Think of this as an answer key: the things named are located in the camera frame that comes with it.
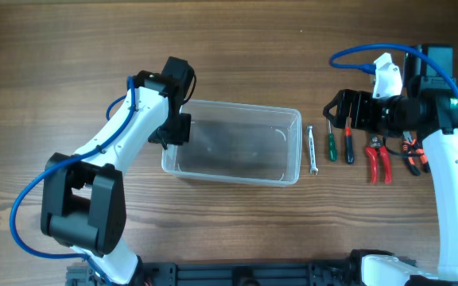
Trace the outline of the green handled screwdriver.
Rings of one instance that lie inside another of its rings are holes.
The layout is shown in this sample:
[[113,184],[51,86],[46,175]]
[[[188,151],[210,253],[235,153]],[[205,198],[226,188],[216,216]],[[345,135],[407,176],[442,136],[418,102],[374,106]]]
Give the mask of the green handled screwdriver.
[[332,132],[332,124],[327,120],[328,125],[328,158],[330,161],[335,162],[337,160],[336,141]]

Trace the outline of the black red handled screwdriver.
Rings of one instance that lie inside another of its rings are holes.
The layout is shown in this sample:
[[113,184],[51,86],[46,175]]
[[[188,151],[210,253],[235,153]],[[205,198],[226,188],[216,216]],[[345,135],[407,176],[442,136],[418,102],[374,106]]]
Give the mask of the black red handled screwdriver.
[[352,143],[352,133],[351,127],[345,127],[345,150],[344,150],[344,158],[347,164],[354,164],[355,157],[354,157],[354,150],[353,150],[353,143]]

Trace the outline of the red handled snips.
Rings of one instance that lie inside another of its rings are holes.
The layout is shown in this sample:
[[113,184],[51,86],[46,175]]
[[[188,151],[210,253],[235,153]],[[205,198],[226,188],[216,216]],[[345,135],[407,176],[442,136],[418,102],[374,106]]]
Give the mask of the red handled snips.
[[371,184],[376,184],[378,179],[378,159],[381,159],[384,168],[384,183],[392,184],[392,170],[390,164],[390,154],[384,146],[382,140],[375,134],[368,134],[368,145],[365,153],[371,166]]

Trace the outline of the orange black needle-nose pliers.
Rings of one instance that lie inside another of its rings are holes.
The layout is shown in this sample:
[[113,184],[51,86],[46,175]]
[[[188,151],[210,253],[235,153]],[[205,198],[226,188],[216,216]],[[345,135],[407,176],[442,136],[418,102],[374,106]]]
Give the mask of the orange black needle-nose pliers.
[[419,176],[421,174],[416,165],[416,160],[420,161],[423,172],[430,172],[429,161],[425,151],[421,143],[413,137],[410,131],[404,131],[402,134],[402,152],[405,155],[405,165],[412,175]]

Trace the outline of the silver combination wrench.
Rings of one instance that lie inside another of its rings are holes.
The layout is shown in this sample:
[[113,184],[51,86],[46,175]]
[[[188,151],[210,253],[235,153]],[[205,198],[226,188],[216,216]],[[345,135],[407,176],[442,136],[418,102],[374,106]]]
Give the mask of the silver combination wrench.
[[306,128],[308,139],[309,139],[309,159],[310,159],[310,169],[309,172],[315,176],[318,175],[319,169],[316,166],[316,153],[315,153],[315,143],[313,136],[313,127],[311,125]]

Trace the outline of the clear plastic container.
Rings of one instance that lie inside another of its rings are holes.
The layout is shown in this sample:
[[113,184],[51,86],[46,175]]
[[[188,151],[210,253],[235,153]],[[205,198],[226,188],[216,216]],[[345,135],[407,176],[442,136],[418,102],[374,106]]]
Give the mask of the clear plastic container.
[[176,177],[231,184],[287,187],[300,176],[302,120],[298,110],[192,100],[189,142],[162,152],[163,170]]

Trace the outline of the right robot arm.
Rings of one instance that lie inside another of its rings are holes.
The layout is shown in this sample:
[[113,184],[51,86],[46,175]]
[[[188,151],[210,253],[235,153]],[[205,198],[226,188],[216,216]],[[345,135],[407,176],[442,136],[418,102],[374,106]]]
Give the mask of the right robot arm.
[[342,90],[324,108],[335,128],[369,133],[374,153],[386,140],[415,132],[429,161],[440,231],[437,271],[427,272],[391,253],[355,250],[343,276],[354,285],[458,285],[458,86],[447,45],[379,43],[382,55],[359,70],[374,76],[371,92]]

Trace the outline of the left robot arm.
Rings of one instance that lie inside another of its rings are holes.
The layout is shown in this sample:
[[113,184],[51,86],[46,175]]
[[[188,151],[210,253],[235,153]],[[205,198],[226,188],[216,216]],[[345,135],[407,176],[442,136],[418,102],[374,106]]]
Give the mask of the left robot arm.
[[53,154],[45,169],[41,232],[88,262],[106,285],[146,285],[142,259],[122,238],[123,177],[146,143],[188,142],[192,117],[181,112],[196,85],[193,67],[169,57],[162,72],[140,71],[107,124],[71,156]]

